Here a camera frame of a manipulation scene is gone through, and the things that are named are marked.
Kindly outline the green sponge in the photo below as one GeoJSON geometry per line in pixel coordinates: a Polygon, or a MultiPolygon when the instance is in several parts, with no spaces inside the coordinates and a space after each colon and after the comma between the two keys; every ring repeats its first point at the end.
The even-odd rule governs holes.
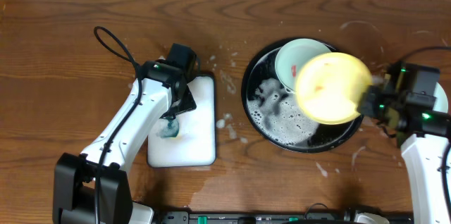
{"type": "Polygon", "coordinates": [[[160,120],[159,126],[158,136],[160,138],[173,138],[178,136],[180,124],[176,118],[160,120]]]}

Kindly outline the mint plate long red stain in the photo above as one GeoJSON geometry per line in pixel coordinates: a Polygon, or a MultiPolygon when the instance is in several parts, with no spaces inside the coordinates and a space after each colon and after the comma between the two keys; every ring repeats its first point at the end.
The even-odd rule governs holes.
{"type": "Polygon", "coordinates": [[[433,96],[435,97],[435,103],[433,110],[441,113],[448,112],[448,99],[445,90],[439,83],[435,85],[433,96]]]}

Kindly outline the yellow plate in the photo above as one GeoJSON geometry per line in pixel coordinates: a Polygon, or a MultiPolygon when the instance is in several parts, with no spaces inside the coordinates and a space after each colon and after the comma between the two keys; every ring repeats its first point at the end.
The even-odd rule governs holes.
{"type": "Polygon", "coordinates": [[[330,52],[311,59],[299,71],[295,96],[308,118],[338,125],[360,116],[358,104],[372,84],[372,75],[360,59],[330,52]]]}

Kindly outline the mint plate small red stain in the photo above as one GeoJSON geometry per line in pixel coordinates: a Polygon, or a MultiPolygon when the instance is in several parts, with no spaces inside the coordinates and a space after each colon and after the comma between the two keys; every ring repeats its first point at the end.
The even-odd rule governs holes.
{"type": "Polygon", "coordinates": [[[323,42],[315,39],[295,39],[284,44],[276,54],[275,72],[280,82],[290,91],[295,90],[295,81],[304,65],[316,56],[332,52],[323,42]]]}

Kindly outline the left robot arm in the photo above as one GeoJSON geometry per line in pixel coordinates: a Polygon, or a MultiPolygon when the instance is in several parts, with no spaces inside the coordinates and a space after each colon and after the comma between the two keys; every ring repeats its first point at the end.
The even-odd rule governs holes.
{"type": "Polygon", "coordinates": [[[64,153],[54,169],[54,223],[151,223],[154,210],[132,200],[128,172],[160,118],[191,101],[192,66],[146,62],[106,129],[81,154],[64,153]]]}

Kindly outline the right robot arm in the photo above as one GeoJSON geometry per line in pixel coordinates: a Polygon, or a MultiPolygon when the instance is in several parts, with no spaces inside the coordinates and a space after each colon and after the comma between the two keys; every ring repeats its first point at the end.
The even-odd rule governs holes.
{"type": "Polygon", "coordinates": [[[374,78],[358,111],[395,131],[415,223],[450,222],[450,104],[437,73],[374,78]]]}

